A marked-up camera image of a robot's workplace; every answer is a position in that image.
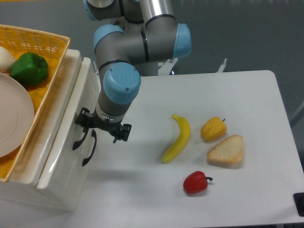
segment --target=banana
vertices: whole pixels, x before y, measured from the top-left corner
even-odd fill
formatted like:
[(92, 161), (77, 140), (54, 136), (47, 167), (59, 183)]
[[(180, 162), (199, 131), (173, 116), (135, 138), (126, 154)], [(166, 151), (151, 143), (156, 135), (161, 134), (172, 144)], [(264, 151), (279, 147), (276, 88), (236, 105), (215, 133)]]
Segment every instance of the banana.
[(180, 127), (180, 135), (176, 141), (170, 146), (162, 157), (163, 163), (171, 162), (187, 145), (190, 138), (190, 125), (184, 117), (180, 117), (176, 114), (172, 115), (172, 118), (177, 121)]

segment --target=white cabinet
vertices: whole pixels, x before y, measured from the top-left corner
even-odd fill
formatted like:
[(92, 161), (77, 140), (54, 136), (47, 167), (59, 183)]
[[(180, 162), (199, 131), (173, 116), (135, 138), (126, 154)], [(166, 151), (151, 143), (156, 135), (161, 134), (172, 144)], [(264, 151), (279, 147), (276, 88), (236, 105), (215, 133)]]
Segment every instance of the white cabinet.
[(82, 160), (91, 154), (95, 140), (90, 129), (73, 151), (73, 143), (84, 134), (74, 122), (82, 107), (94, 110), (99, 95), (91, 60), (81, 59), (79, 51), (67, 51), (58, 71), (63, 81), (56, 87), (57, 99), (53, 99), (46, 125), (35, 141), (46, 143), (26, 151), (10, 181), (0, 183), (0, 198), (67, 210), (77, 207), (92, 164), (83, 167)]

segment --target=woven basket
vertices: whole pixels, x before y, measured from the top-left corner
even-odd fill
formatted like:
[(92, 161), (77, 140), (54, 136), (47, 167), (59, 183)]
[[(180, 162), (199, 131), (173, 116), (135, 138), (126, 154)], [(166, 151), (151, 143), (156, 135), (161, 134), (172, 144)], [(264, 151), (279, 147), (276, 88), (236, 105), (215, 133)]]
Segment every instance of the woven basket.
[(26, 52), (34, 52), (47, 61), (48, 77), (38, 85), (25, 86), (35, 111), (32, 126), (21, 146), (0, 158), (0, 182), (8, 182), (16, 165), (25, 152), (25, 146), (42, 117), (42, 109), (52, 91), (57, 70), (70, 43), (70, 38), (28, 28), (0, 25), (0, 46), (6, 48), (18, 59)]

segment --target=table surface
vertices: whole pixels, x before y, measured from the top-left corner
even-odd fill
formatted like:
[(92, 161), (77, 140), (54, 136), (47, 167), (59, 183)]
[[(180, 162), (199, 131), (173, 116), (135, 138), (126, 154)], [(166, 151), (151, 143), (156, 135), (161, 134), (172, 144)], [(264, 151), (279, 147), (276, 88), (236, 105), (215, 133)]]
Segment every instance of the table surface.
[[(179, 134), (172, 114), (184, 116), (191, 138), (171, 163), (164, 151)], [(200, 138), (213, 116), (227, 133), (214, 142)], [(304, 174), (276, 77), (270, 71), (142, 78), (124, 123), (128, 142), (112, 143), (101, 132), (79, 206), (65, 212), (0, 200), (1, 227), (194, 228), (304, 222), (293, 194), (304, 191)], [(240, 134), (245, 156), (239, 165), (208, 163), (220, 140)], [(187, 195), (184, 179), (194, 171), (213, 178)]]

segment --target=blue joint cap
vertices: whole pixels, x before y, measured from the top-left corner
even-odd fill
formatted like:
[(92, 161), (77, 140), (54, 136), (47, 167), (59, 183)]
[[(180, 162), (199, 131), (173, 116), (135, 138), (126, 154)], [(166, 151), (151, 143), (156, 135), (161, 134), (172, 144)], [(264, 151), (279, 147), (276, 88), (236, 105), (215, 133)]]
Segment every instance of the blue joint cap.
[(192, 49), (191, 33), (188, 25), (178, 24), (172, 58), (179, 58), (190, 54)]
[(98, 42), (105, 37), (106, 35), (112, 33), (112, 32), (122, 32), (124, 33), (123, 29), (119, 27), (118, 25), (103, 25), (99, 27), (93, 36), (93, 41), (94, 41), (94, 52), (96, 49), (96, 46)]
[(104, 75), (104, 92), (119, 105), (130, 104), (137, 96), (140, 85), (140, 73), (128, 63), (115, 63)]
[(87, 1), (84, 0), (84, 5), (85, 5), (85, 10), (86, 10), (86, 13), (88, 15), (88, 17), (92, 20), (92, 21), (96, 21), (98, 20), (96, 17), (94, 17), (94, 15), (92, 14), (89, 6), (87, 5)]

